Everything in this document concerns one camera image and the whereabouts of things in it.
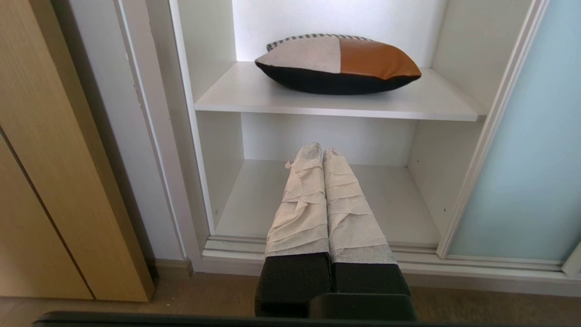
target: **white shelf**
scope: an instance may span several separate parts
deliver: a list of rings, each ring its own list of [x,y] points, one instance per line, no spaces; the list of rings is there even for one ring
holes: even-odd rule
[[[290,90],[254,62],[235,63],[196,102],[197,111],[476,121],[478,105],[433,69],[400,89],[366,95],[321,95]]]
[[[288,178],[284,161],[244,160],[216,227],[220,236],[265,238]],[[351,165],[394,246],[436,247],[440,234],[405,167]]]

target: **floor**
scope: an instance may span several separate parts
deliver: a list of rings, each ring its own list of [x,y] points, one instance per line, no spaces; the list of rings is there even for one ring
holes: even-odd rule
[[[30,326],[48,311],[109,311],[155,314],[252,316],[258,278],[194,274],[161,280],[150,303],[0,298],[0,326]],[[424,322],[581,325],[581,298],[469,290],[412,289]]]

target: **decorative pillow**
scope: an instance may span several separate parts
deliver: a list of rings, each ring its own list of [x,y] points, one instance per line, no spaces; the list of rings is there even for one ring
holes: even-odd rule
[[[318,94],[368,94],[395,90],[422,76],[402,50],[364,37],[306,34],[267,45],[255,60],[268,77]]]

